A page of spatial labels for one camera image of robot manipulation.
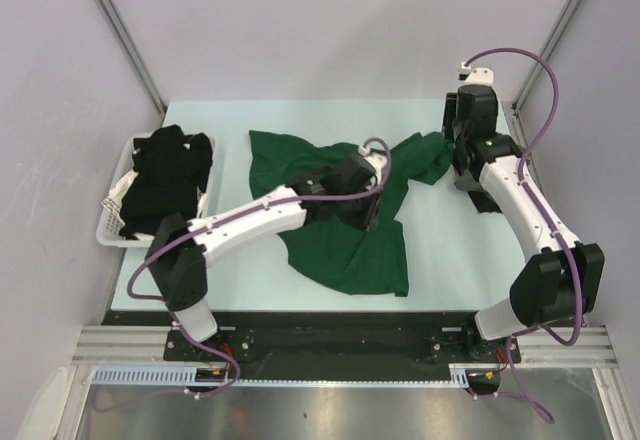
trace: green fabric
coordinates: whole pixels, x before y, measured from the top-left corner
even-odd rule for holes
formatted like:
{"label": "green fabric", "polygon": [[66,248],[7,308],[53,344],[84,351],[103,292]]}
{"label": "green fabric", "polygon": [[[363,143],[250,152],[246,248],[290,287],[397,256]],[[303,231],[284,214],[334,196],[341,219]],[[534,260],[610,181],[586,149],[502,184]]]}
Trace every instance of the green fabric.
{"label": "green fabric", "polygon": [[[296,175],[333,167],[356,150],[348,143],[315,147],[292,135],[250,131],[249,136],[253,153],[249,185],[253,198]],[[453,146],[439,133],[416,133],[391,152],[391,176],[382,193],[378,228],[362,232],[333,218],[282,233],[293,268],[322,285],[351,295],[407,296],[404,236],[402,224],[394,217],[409,191],[408,181],[429,185],[437,182],[451,165]]]}

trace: wall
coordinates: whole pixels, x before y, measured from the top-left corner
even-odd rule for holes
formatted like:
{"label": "wall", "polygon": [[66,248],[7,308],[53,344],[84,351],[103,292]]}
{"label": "wall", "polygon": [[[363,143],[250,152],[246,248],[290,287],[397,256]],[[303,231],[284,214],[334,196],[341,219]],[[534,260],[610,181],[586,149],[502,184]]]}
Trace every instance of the wall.
{"label": "wall", "polygon": [[0,0],[0,438],[95,320],[95,240],[124,141],[158,123],[94,0]]}
{"label": "wall", "polygon": [[[640,406],[640,175],[638,72],[640,0],[586,0],[552,58],[560,82],[557,120],[536,166],[559,215],[605,251],[593,324],[606,324],[635,403]],[[522,111],[529,138],[550,105],[549,82]]]}
{"label": "wall", "polygon": [[[442,97],[480,50],[539,50],[566,0],[114,1],[167,101]],[[513,99],[529,62],[490,62]]]}

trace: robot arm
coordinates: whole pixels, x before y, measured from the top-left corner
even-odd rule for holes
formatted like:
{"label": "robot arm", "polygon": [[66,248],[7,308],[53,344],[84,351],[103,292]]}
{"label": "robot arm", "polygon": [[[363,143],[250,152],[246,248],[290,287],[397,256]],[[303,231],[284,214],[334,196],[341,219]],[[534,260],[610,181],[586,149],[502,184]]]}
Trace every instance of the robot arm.
{"label": "robot arm", "polygon": [[[575,314],[573,282],[558,234],[578,267],[583,314],[593,310],[604,255],[596,244],[583,245],[558,218],[531,181],[526,165],[520,180],[520,147],[510,136],[496,133],[498,100],[492,89],[493,72],[475,69],[465,73],[465,85],[447,96],[443,121],[443,135],[455,143],[455,184],[460,190],[483,192],[500,207],[526,262],[509,296],[475,314],[469,328],[471,337],[480,343]],[[548,213],[553,228],[540,207]]]}
{"label": "robot arm", "polygon": [[[360,147],[335,168],[296,177],[226,213],[188,222],[179,214],[164,219],[147,258],[187,232],[204,231],[149,267],[169,311],[192,338],[204,341],[218,331],[205,299],[206,270],[223,255],[262,237],[334,216],[354,228],[374,228],[386,162],[384,155]],[[336,201],[338,196],[344,201]]]}

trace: white laundry basket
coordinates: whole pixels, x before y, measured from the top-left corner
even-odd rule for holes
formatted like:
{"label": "white laundry basket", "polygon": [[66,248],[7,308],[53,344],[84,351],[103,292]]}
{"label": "white laundry basket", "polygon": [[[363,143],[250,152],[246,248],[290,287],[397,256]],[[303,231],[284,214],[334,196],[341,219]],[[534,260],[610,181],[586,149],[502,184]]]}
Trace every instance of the white laundry basket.
{"label": "white laundry basket", "polygon": [[[118,161],[118,166],[116,167],[116,172],[113,174],[113,180],[111,180],[111,186],[109,188],[113,188],[118,180],[120,180],[125,173],[133,168],[133,159],[131,158],[131,154],[133,153],[133,139],[134,138],[147,138],[150,137],[153,132],[149,133],[139,133],[138,135],[134,135],[124,146],[124,150],[122,151],[122,155],[120,155],[120,160]],[[214,182],[216,182],[216,176],[214,172],[219,171],[219,161],[218,161],[218,148],[213,137],[209,135],[209,140],[211,140],[211,150],[213,151],[213,165],[211,165],[211,169],[209,170],[209,179],[207,180],[207,198],[205,201],[204,208],[202,209],[202,214],[207,215],[209,210],[209,204],[213,198],[216,198],[216,186]],[[98,222],[98,230],[96,231],[96,239],[102,245],[107,247],[119,247],[119,248],[149,248],[151,246],[150,240],[128,240],[124,237],[121,237],[118,232],[124,226],[124,224],[120,221],[120,218],[115,215],[110,210],[103,208],[102,214],[100,215],[100,220]]]}

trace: white table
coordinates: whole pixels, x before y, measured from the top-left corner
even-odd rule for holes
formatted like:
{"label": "white table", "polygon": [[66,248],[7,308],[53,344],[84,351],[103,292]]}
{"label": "white table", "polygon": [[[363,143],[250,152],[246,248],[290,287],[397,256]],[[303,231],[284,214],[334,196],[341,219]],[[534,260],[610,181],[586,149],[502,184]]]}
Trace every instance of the white table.
{"label": "white table", "polygon": [[[394,146],[415,132],[439,131],[443,106],[444,99],[172,102],[165,125],[217,139],[222,161],[214,166],[219,172],[218,194],[210,192],[212,215],[252,199],[251,129],[297,135],[318,146],[360,143],[371,136]],[[498,129],[508,131],[502,113]],[[475,310],[503,299],[524,265],[505,218],[478,214],[467,194],[455,189],[452,168],[435,186],[410,182],[396,218],[404,225],[406,298],[349,296],[319,285],[287,264],[285,245],[274,235],[232,252],[209,269],[209,305],[217,311]],[[144,249],[127,250],[112,310],[164,310],[160,302],[127,296],[127,281],[144,255]],[[158,293],[148,271],[135,289]]]}

